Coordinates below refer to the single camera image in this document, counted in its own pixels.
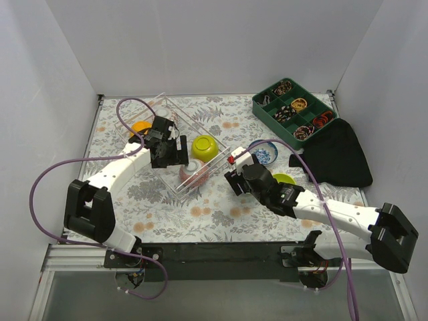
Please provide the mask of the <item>white wire dish rack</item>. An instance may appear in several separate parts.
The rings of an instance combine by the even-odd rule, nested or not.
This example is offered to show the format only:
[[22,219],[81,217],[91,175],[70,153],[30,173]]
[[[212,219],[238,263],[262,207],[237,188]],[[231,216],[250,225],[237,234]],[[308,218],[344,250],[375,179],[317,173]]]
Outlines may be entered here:
[[[205,163],[209,171],[209,179],[222,173],[227,167],[226,158],[229,154],[229,147],[225,146],[215,137],[212,132],[208,131],[208,126],[200,120],[191,117],[182,106],[173,102],[166,94],[160,94],[148,101],[153,110],[156,112],[161,106],[173,110],[179,118],[177,128],[181,135],[187,136],[187,148],[189,160],[191,156],[191,145],[193,140],[200,135],[212,136],[218,147],[218,155]],[[151,165],[146,165],[123,186],[120,190],[120,196],[129,196],[138,201],[146,201],[150,204],[166,203],[181,204],[199,197],[208,186],[208,180],[199,187],[185,187],[180,181],[179,170],[182,165],[169,166],[167,168],[153,169]]]

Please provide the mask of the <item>lime green bowl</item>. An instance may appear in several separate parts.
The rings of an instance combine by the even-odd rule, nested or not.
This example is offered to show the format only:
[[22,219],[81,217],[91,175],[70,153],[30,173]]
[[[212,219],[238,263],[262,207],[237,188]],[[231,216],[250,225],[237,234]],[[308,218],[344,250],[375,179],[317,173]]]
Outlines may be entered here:
[[204,163],[211,161],[219,153],[219,147],[212,136],[200,135],[193,140],[191,156]]
[[291,176],[289,176],[287,174],[284,174],[284,173],[273,174],[273,178],[278,183],[285,183],[285,184],[290,184],[290,185],[295,185],[296,184],[295,180]]

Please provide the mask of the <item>blue floral white bowl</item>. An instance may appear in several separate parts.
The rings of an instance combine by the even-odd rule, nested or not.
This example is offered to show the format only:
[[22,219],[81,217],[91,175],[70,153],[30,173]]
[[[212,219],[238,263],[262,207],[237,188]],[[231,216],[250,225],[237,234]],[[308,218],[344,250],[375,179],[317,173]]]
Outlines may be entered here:
[[278,157],[278,149],[272,142],[263,142],[263,140],[255,140],[250,145],[250,153],[253,153],[259,163],[263,165],[273,164]]

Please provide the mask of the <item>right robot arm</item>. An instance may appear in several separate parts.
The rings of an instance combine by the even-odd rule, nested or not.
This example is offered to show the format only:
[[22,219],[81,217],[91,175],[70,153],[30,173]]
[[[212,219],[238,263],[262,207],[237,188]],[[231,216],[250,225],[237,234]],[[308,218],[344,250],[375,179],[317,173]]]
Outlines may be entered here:
[[301,186],[277,182],[261,164],[245,165],[224,177],[236,195],[249,193],[276,215],[317,221],[343,232],[339,238],[323,233],[308,237],[302,250],[307,264],[319,265],[346,253],[391,272],[407,273],[419,234],[398,206],[322,201]]

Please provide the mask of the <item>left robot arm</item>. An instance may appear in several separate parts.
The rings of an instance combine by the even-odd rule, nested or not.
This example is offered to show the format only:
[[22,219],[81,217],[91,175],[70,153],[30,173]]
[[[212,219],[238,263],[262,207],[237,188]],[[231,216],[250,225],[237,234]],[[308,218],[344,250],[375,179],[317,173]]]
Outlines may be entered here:
[[119,250],[125,266],[136,267],[142,260],[138,238],[116,222],[113,198],[141,169],[165,169],[188,165],[187,137],[168,118],[155,116],[150,128],[135,132],[122,152],[86,181],[75,180],[68,187],[64,227],[99,244]]

